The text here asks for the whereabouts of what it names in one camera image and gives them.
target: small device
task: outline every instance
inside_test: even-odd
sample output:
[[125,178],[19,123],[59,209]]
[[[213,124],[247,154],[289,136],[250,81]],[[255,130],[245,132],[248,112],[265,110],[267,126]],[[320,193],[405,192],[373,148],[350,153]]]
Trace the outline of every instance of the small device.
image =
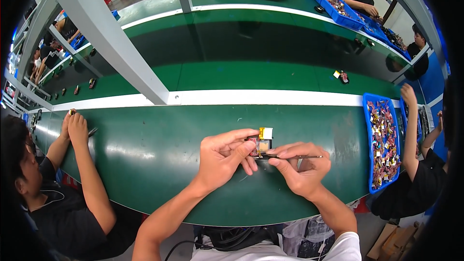
[[258,159],[268,159],[266,151],[272,148],[272,128],[260,127],[259,135],[247,137],[246,141],[253,141],[256,144],[255,149],[250,156]]
[[96,84],[96,79],[90,79],[89,81],[89,89],[93,89]]
[[314,9],[319,13],[323,13],[325,11],[325,8],[323,8],[321,5],[315,6]]

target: hair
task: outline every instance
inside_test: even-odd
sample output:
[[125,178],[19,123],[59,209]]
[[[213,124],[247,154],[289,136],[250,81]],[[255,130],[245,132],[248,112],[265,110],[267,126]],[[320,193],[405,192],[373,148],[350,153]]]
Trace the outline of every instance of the hair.
[[422,34],[421,30],[417,27],[416,24],[413,24],[413,31],[414,31],[415,34],[420,35],[421,38],[424,39],[424,42],[427,43],[426,38],[424,37],[424,35]]
[[444,133],[444,146],[448,149],[452,148],[454,143],[454,133],[456,117],[454,115],[454,79],[450,76],[444,82],[443,91],[443,133]]

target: black cable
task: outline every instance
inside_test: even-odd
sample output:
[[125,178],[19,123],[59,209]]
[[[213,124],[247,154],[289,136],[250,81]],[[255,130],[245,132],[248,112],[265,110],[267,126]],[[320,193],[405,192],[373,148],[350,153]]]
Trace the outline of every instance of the black cable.
[[216,249],[216,250],[220,250],[220,251],[227,251],[227,250],[225,250],[223,248],[218,248],[218,247],[214,247],[214,246],[208,246],[208,245],[204,245],[204,244],[197,243],[197,242],[194,242],[194,241],[182,241],[182,242],[179,242],[176,245],[174,245],[174,247],[171,249],[171,251],[169,253],[167,253],[167,256],[164,259],[164,261],[167,261],[169,259],[169,257],[171,256],[172,252],[174,252],[174,250],[177,248],[177,246],[179,246],[179,245],[181,245],[183,243],[191,243],[191,244],[200,245],[201,247],[207,247],[207,248],[210,248],[210,249]]

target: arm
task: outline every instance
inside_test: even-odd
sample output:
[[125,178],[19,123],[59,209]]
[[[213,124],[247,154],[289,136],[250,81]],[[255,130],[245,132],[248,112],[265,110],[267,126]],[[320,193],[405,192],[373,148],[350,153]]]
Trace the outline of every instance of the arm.
[[417,117],[418,117],[418,108],[417,108],[417,99],[414,93],[413,87],[408,84],[404,84],[401,88],[401,96],[403,97],[404,102],[406,102],[409,114],[407,118],[407,129],[405,137],[405,147],[403,153],[403,161],[401,164],[404,165],[406,172],[411,179],[411,182],[414,181],[416,176],[417,167],[419,166],[419,160],[416,159],[416,147],[417,147]]
[[243,141],[256,133],[259,131],[241,129],[203,139],[198,174],[189,186],[143,222],[137,233],[132,261],[160,261],[161,242],[177,230],[196,204],[228,182],[240,163],[247,162],[252,167],[256,166],[248,156],[255,144]]
[[322,155],[320,159],[304,159],[300,168],[298,160],[269,159],[284,176],[289,188],[297,195],[312,202],[321,213],[324,222],[335,233],[335,238],[346,232],[357,233],[354,213],[322,184],[322,178],[330,170],[330,155],[313,143],[294,143],[284,145],[268,153],[277,154],[279,158],[291,158],[296,155]]
[[422,146],[420,148],[422,155],[424,158],[427,157],[427,152],[429,149],[432,147],[433,142],[440,136],[440,133],[443,130],[443,118],[442,118],[442,112],[438,112],[438,126],[435,127],[435,129],[432,130],[432,132],[427,135],[427,137],[424,139],[424,142],[422,142]]
[[85,203],[107,235],[116,223],[116,215],[90,156],[87,120],[75,113],[69,118],[68,130],[76,154]]

